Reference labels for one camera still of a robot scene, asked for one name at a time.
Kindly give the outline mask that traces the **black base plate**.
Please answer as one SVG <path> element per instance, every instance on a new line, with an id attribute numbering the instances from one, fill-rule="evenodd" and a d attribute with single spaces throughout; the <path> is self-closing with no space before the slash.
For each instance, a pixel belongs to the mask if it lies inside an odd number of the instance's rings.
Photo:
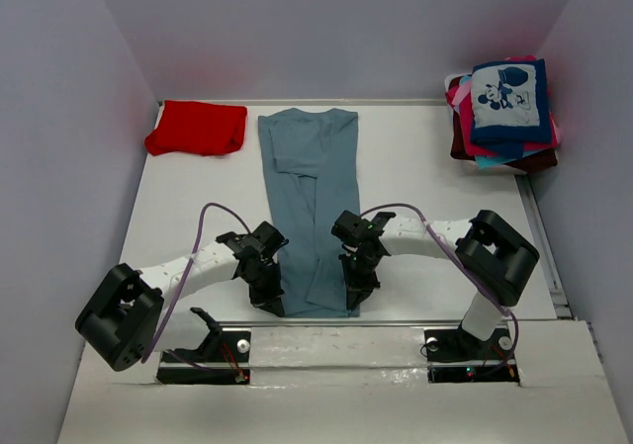
<path id="1" fill-rule="evenodd" d="M 430 384 L 515 383 L 519 373 L 509 358 L 512 338 L 506 328 L 495 330 L 488 341 L 458 329 L 430 328 L 424 331 L 420 354 L 427 362 Z"/>
<path id="2" fill-rule="evenodd" d="M 163 351 L 156 381 L 162 385 L 246 386 L 250 383 L 251 330 L 224 327 L 195 310 L 207 334 L 195 346 Z"/>

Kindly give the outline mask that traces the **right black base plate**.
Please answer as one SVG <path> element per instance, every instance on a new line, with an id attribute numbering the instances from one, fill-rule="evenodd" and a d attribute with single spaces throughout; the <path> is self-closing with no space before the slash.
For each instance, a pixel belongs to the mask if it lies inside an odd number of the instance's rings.
<path id="1" fill-rule="evenodd" d="M 430 328 L 424 331 L 420 354 L 427 362 L 430 384 L 515 383 L 519 373 L 509 358 L 512 338 L 506 328 L 495 330 L 488 341 L 458 329 Z"/>

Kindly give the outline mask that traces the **navy cartoon mouse t-shirt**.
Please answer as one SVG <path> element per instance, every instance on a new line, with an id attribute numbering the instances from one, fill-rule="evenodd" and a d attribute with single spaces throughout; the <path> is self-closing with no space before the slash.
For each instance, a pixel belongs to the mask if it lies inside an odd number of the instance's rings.
<path id="1" fill-rule="evenodd" d="M 479 64 L 471 73 L 470 143 L 502 156 L 554 140 L 545 60 Z"/>

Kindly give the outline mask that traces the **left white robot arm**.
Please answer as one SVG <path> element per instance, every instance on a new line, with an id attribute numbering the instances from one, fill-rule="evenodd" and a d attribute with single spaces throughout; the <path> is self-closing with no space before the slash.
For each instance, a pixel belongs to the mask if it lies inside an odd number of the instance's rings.
<path id="1" fill-rule="evenodd" d="M 253 232 L 230 231 L 205 247 L 201 240 L 198 233 L 187 256 L 141 269 L 121 263 L 101 281 L 75 329 L 112 370 L 147 358 L 161 344 L 178 301 L 214 284 L 240 279 L 254 308 L 286 315 L 275 255 L 288 239 L 277 228 L 262 222 Z"/>

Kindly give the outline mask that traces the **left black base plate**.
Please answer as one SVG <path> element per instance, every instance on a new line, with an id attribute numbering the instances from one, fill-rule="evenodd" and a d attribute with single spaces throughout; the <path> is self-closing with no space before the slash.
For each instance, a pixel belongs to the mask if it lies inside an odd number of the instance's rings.
<path id="1" fill-rule="evenodd" d="M 162 385 L 246 386 L 250 383 L 251 330 L 224 327 L 195 310 L 207 334 L 195 346 L 163 351 L 156 381 Z"/>

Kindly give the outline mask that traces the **folded red t-shirt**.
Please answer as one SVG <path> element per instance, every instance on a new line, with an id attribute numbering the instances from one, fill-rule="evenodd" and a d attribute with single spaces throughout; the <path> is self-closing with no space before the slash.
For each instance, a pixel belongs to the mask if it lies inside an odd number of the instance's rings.
<path id="1" fill-rule="evenodd" d="M 241 150 L 247 109 L 196 101 L 167 100 L 144 146 L 154 156 L 181 152 L 224 156 Z"/>

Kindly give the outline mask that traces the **dark maroon folded t-shirt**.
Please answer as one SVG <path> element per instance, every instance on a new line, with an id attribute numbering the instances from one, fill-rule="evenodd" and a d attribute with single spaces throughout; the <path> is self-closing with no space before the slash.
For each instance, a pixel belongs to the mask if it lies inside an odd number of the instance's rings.
<path id="1" fill-rule="evenodd" d="M 535 152 L 523 157 L 521 160 L 508 163 L 506 165 L 496 166 L 488 169 L 479 169 L 475 156 L 469 155 L 466 152 L 463 136 L 461 133 L 460 118 L 457 113 L 453 114 L 452 118 L 452 131 L 453 138 L 450 149 L 450 156 L 462 164 L 474 171 L 481 174 L 512 174 L 512 175 L 526 175 L 542 172 L 551 167 L 558 165 L 558 158 L 556 151 L 553 149 L 545 149 Z"/>

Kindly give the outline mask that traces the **grey-blue t-shirt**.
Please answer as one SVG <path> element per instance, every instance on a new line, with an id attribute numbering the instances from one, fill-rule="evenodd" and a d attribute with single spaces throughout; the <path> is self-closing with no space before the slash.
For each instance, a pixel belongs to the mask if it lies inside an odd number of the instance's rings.
<path id="1" fill-rule="evenodd" d="M 268 205 L 288 243 L 278 252 L 288 317 L 358 315 L 346 303 L 340 241 L 331 229 L 341 213 L 360 210 L 359 116 L 296 108 L 258 119 Z"/>

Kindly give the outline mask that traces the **teal folded t-shirt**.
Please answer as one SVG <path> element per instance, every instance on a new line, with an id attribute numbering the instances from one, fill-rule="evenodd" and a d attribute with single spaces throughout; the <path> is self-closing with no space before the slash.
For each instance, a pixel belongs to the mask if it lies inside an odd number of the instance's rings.
<path id="1" fill-rule="evenodd" d="M 506 165 L 524 157 L 524 151 L 515 152 L 512 156 L 497 155 L 476 155 L 475 161 L 479 169 L 488 169 L 496 166 Z"/>

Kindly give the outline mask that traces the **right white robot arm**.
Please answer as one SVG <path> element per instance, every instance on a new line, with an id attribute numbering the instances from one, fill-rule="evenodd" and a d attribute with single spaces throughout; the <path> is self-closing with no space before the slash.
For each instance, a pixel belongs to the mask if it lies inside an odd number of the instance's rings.
<path id="1" fill-rule="evenodd" d="M 421 347 L 435 363 L 484 359 L 498 324 L 513 316 L 540 259 L 535 246 L 490 210 L 448 222 L 430 222 L 422 214 L 407 218 L 390 210 L 367 220 L 345 211 L 331 232 L 344 249 L 339 259 L 350 310 L 379 289 L 376 269 L 385 257 L 446 259 L 475 286 L 477 293 L 458 327 L 429 333 Z"/>

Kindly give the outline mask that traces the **pink folded t-shirt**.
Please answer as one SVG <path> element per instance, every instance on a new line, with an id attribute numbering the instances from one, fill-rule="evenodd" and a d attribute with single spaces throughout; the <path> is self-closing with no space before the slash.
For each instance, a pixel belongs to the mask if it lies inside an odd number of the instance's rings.
<path id="1" fill-rule="evenodd" d="M 473 129 L 473 109 L 471 100 L 471 75 L 454 77 L 447 85 L 445 97 L 453 114 L 458 117 L 457 134 L 455 139 L 460 138 L 463 150 L 469 157 L 505 157 L 520 159 L 547 149 L 556 149 L 560 145 L 558 127 L 550 116 L 551 140 L 549 142 L 530 142 L 514 139 L 503 139 L 492 143 L 480 145 L 471 142 L 471 132 Z"/>

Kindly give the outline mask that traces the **white foam front board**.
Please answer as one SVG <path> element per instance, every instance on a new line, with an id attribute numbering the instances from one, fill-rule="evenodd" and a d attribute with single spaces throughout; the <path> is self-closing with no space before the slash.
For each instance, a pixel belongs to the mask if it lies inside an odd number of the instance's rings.
<path id="1" fill-rule="evenodd" d="M 418 327 L 258 327 L 246 386 L 80 362 L 63 443 L 623 443 L 588 328 L 526 322 L 514 383 L 428 380 Z"/>

